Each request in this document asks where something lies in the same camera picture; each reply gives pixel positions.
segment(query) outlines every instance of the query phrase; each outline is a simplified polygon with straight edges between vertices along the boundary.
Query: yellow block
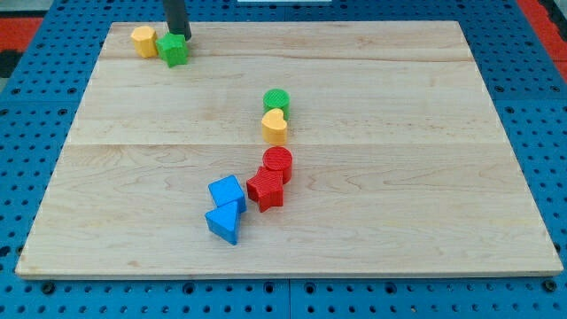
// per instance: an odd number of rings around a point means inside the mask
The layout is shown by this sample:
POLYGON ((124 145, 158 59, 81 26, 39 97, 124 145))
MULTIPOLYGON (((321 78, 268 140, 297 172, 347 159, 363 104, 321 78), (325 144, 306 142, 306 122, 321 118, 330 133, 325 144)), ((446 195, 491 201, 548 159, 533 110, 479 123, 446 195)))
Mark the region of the yellow block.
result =
POLYGON ((158 35, 153 27, 141 26, 132 31, 130 35, 136 52, 142 58, 151 58, 158 55, 158 48, 156 48, 156 40, 158 35))
POLYGON ((262 137, 272 145, 285 145, 287 142, 287 122, 284 120, 282 109, 275 108, 264 114, 262 137))

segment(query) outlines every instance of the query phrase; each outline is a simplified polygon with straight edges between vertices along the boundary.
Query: blue pegboard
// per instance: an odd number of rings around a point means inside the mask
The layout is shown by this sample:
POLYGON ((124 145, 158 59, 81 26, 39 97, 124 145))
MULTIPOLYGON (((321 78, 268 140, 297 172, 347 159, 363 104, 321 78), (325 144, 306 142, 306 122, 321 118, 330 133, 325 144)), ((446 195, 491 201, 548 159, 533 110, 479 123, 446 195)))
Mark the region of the blue pegboard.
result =
MULTIPOLYGON (((188 0, 193 21, 454 19, 461 23, 543 220, 567 253, 567 88, 517 4, 188 0)), ((567 317, 567 277, 475 280, 27 282, 13 273, 113 21, 160 0, 56 0, 0 95, 0 317, 567 317)))

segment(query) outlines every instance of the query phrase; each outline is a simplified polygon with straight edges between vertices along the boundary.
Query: green block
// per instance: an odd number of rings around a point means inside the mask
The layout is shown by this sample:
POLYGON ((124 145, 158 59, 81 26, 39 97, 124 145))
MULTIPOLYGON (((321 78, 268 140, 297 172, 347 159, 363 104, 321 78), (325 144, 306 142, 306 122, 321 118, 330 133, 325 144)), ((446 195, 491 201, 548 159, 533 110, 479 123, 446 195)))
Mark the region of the green block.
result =
POLYGON ((279 108, 283 111, 283 119, 290 119, 290 95, 283 89, 271 89, 264 94, 264 113, 279 108))
POLYGON ((189 49, 183 35, 174 35, 169 32, 156 41, 159 57, 167 62, 167 66, 187 64, 189 49))

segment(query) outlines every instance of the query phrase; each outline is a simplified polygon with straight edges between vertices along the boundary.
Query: wood grain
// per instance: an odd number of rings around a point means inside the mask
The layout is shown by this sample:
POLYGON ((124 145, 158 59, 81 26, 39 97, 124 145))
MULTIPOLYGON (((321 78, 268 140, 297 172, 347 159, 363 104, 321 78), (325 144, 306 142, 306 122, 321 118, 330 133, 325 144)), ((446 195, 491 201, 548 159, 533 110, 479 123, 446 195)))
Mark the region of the wood grain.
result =
MULTIPOLYGON (((151 24, 163 35, 165 24, 151 24)), ((20 257, 27 279, 550 276, 563 269, 456 22, 195 23, 187 66, 113 24, 20 257), (284 207, 211 234, 291 94, 284 207)))

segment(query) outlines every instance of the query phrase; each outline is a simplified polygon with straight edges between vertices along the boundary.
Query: toy block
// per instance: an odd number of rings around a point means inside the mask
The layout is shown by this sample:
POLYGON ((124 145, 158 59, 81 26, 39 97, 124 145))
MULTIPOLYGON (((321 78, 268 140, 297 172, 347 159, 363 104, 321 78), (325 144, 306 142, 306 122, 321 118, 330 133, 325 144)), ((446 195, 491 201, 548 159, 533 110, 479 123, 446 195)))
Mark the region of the toy block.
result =
POLYGON ((206 224, 214 234, 232 245, 238 242, 240 213, 238 203, 230 202, 205 214, 206 224))
POLYGON ((264 167, 270 171, 282 172, 282 183, 286 184, 291 180, 291 164, 293 157, 291 152, 281 146, 270 147, 262 156, 264 167))
POLYGON ((246 181, 248 198, 258 203, 261 213, 272 206, 284 205, 282 180, 282 172, 259 167, 256 175, 246 181))
POLYGON ((189 49, 183 35, 174 35, 169 32, 156 41, 159 57, 167 62, 167 66, 187 64, 189 49))
POLYGON ((264 94, 264 113, 275 108, 283 111, 284 120, 290 119, 290 95, 283 89, 271 89, 264 94))
POLYGON ((132 39, 134 48, 140 57, 151 58, 158 55, 158 48, 156 47, 158 35, 153 27, 137 27, 134 31, 132 31, 130 38, 132 39))
POLYGON ((234 201, 238 203, 239 213, 246 211, 245 193, 242 191, 240 183, 238 183, 234 175, 210 183, 209 191, 217 207, 227 205, 234 201))
POLYGON ((285 145, 287 142, 287 122, 282 109, 272 109, 262 117, 262 137, 272 145, 285 145))

